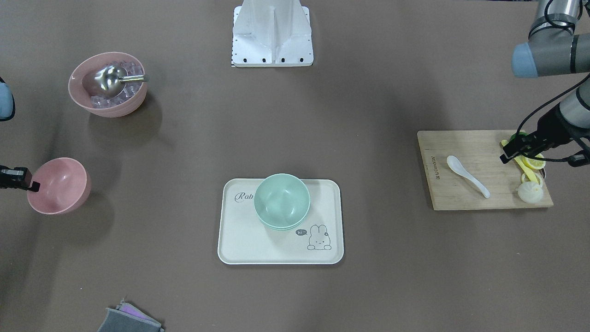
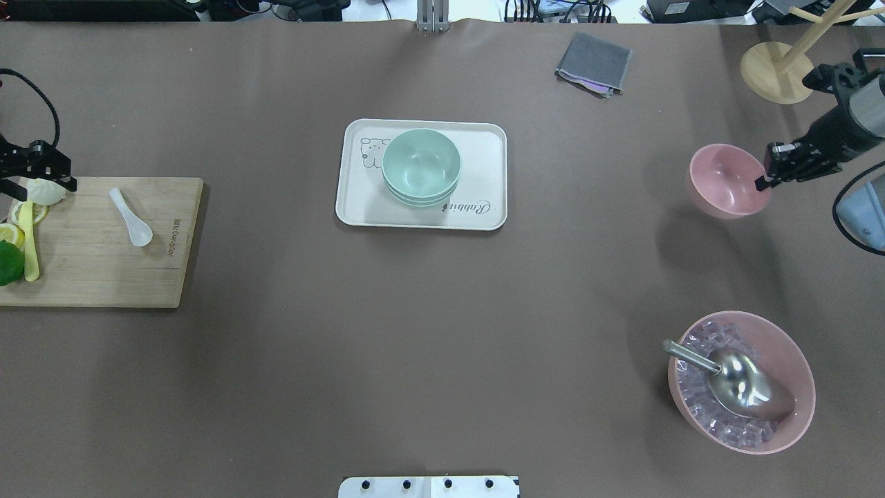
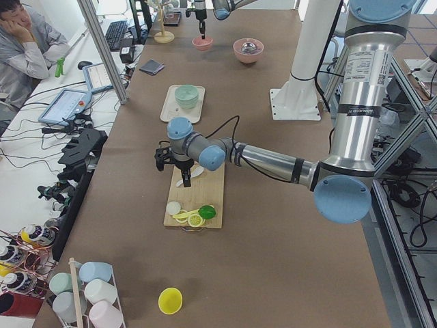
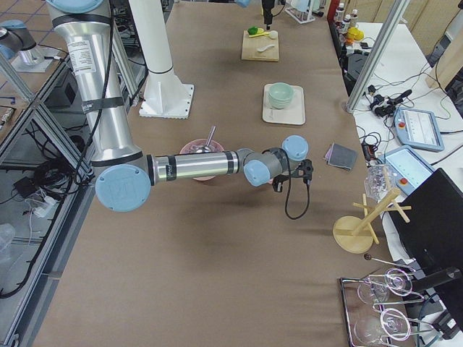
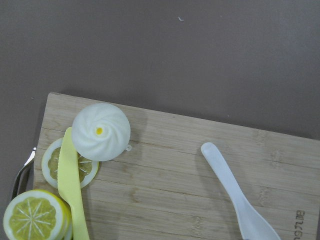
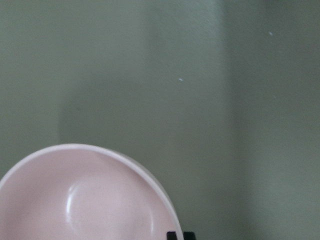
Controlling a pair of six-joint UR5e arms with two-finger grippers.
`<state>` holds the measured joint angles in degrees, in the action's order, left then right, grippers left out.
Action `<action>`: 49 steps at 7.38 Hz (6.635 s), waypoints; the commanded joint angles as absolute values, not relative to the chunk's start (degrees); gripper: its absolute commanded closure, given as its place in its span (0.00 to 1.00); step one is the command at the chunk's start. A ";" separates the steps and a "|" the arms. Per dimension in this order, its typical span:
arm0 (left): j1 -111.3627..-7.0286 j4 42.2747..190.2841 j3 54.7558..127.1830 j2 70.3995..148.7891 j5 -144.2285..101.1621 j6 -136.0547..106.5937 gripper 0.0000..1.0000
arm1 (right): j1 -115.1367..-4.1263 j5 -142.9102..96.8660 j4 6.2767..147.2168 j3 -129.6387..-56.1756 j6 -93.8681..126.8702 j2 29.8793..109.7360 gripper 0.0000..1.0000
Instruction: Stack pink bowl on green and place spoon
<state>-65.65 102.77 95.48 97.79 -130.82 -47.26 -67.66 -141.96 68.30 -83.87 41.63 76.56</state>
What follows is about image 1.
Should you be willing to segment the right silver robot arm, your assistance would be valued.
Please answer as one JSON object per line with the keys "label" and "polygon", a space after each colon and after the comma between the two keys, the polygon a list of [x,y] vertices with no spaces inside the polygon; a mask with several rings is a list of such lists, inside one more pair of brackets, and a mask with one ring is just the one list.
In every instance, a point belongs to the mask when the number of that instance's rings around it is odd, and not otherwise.
{"label": "right silver robot arm", "polygon": [[[8,84],[0,80],[0,121],[5,122],[13,119],[16,107],[13,94]],[[21,189],[25,191],[38,192],[40,183],[32,179],[32,173],[26,167],[10,168],[0,166],[0,187],[2,189]]]}

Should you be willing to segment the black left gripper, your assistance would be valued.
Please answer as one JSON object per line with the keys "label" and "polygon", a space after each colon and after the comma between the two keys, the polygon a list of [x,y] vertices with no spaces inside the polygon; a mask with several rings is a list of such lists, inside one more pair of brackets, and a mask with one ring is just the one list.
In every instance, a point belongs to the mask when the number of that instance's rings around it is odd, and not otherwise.
{"label": "black left gripper", "polygon": [[577,127],[563,117],[560,107],[553,107],[538,120],[537,130],[526,137],[508,141],[500,160],[507,164],[519,155],[535,157],[548,149],[573,141],[573,132],[576,130]]}

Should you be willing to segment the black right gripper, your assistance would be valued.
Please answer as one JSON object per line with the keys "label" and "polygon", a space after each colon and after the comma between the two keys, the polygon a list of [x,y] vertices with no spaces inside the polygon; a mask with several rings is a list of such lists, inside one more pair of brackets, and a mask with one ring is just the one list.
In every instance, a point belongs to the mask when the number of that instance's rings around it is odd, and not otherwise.
{"label": "black right gripper", "polygon": [[38,192],[40,183],[32,182],[32,174],[26,167],[9,168],[0,166],[0,187],[2,189],[23,189]]}

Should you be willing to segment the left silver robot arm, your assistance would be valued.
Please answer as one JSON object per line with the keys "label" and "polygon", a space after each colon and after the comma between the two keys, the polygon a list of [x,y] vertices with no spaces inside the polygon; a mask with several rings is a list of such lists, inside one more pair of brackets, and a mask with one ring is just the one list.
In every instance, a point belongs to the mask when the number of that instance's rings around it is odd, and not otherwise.
{"label": "left silver robot arm", "polygon": [[[561,74],[589,74],[589,34],[575,32],[587,0],[540,0],[526,43],[515,46],[512,71],[516,77],[536,78]],[[500,160],[507,164],[517,157],[538,159],[552,148],[575,142],[579,152],[561,158],[569,166],[589,164],[590,90],[589,77],[550,100],[553,107],[541,116],[530,134],[518,126],[503,147]]]}

